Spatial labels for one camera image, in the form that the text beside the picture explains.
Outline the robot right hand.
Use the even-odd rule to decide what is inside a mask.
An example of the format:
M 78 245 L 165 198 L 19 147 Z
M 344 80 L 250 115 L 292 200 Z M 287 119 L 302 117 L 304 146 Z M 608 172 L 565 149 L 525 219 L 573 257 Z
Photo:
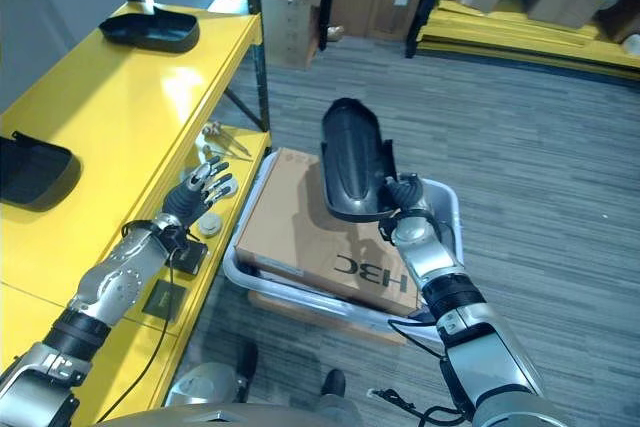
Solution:
M 433 208 L 422 179 L 415 173 L 400 176 L 398 179 L 386 177 L 380 189 L 389 207 L 386 219 L 392 217 L 418 217 L 433 215 Z

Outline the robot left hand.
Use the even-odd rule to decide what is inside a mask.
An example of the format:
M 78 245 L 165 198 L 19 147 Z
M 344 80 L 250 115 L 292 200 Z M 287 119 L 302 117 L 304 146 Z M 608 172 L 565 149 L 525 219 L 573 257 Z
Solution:
M 214 156 L 191 171 L 166 196 L 161 213 L 187 228 L 231 192 L 229 163 Z

